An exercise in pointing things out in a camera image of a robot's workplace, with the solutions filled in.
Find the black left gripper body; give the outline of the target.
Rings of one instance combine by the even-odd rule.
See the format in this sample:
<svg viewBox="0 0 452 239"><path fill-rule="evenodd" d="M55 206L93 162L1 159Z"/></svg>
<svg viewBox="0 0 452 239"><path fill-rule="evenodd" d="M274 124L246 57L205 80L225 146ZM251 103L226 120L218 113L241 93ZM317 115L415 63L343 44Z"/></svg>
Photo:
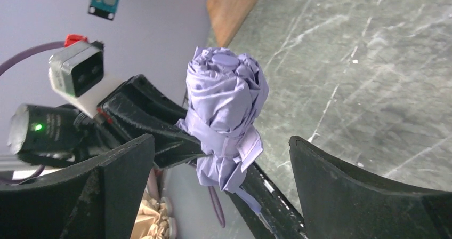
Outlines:
<svg viewBox="0 0 452 239"><path fill-rule="evenodd" d="M72 105L21 104L10 120L7 145L26 163L65 168L120 143Z"/></svg>

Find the purple umbrella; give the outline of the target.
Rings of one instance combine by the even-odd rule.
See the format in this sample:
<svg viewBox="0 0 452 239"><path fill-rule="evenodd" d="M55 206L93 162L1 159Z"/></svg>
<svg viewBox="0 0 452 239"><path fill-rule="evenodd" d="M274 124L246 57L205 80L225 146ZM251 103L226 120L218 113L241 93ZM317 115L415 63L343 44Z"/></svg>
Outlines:
<svg viewBox="0 0 452 239"><path fill-rule="evenodd" d="M177 126L201 143L197 177L203 186L238 195L256 214L260 203L241 189L246 172L263 153L254 126L269 94L259 63L223 47L198 47L188 63L186 117Z"/></svg>

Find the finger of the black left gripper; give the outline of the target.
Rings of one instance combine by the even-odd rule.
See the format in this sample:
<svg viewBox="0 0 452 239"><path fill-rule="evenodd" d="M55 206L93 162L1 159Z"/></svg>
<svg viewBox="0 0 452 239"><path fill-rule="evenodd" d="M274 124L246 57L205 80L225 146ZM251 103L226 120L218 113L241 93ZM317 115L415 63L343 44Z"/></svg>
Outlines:
<svg viewBox="0 0 452 239"><path fill-rule="evenodd" d="M161 93L144 75L131 77L124 86L126 95L145 113L169 124L185 118L187 111Z"/></svg>
<svg viewBox="0 0 452 239"><path fill-rule="evenodd" d="M172 168L204 157L199 140L154 115L153 109L131 100L123 93L113 93L97 106L102 126L119 143L144 134L154 138L156 167Z"/></svg>

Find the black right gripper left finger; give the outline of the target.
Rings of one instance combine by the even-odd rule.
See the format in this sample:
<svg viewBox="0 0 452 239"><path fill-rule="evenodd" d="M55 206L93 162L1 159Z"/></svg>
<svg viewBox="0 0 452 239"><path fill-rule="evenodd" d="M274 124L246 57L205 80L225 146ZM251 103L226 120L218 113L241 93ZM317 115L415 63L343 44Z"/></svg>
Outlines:
<svg viewBox="0 0 452 239"><path fill-rule="evenodd" d="M144 134L19 185L1 185L1 238L130 238L154 164Z"/></svg>

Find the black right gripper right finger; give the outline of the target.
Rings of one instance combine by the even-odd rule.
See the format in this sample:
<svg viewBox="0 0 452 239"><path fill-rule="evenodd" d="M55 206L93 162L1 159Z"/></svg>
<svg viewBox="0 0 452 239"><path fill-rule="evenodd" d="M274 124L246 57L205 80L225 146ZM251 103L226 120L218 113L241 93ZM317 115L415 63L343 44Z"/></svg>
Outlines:
<svg viewBox="0 0 452 239"><path fill-rule="evenodd" d="M308 238L451 238L451 192L384 178L298 136L289 146Z"/></svg>

